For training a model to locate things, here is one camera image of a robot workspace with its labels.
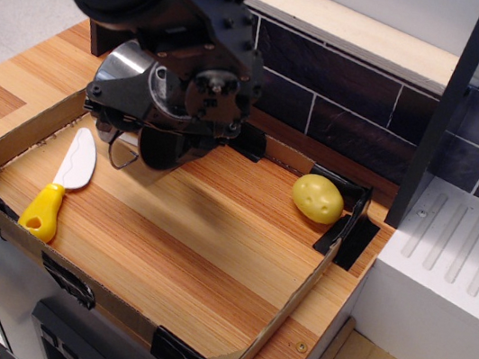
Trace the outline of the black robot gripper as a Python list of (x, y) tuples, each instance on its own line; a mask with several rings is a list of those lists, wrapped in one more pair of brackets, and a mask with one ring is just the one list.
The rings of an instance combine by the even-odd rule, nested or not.
[(239, 135), (260, 92), (258, 82), (230, 71), (207, 69), (184, 80), (151, 58), (116, 50), (87, 85), (86, 108), (104, 143), (146, 126), (184, 134), (179, 157), (196, 160), (218, 147), (216, 139)]

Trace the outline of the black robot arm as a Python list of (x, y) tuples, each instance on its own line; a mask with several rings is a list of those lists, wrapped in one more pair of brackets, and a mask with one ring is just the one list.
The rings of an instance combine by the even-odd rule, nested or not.
[(106, 142), (137, 133), (140, 158), (164, 170), (240, 134), (260, 96), (263, 59), (245, 0), (74, 0), (93, 22), (133, 35), (148, 65), (96, 79), (85, 106)]

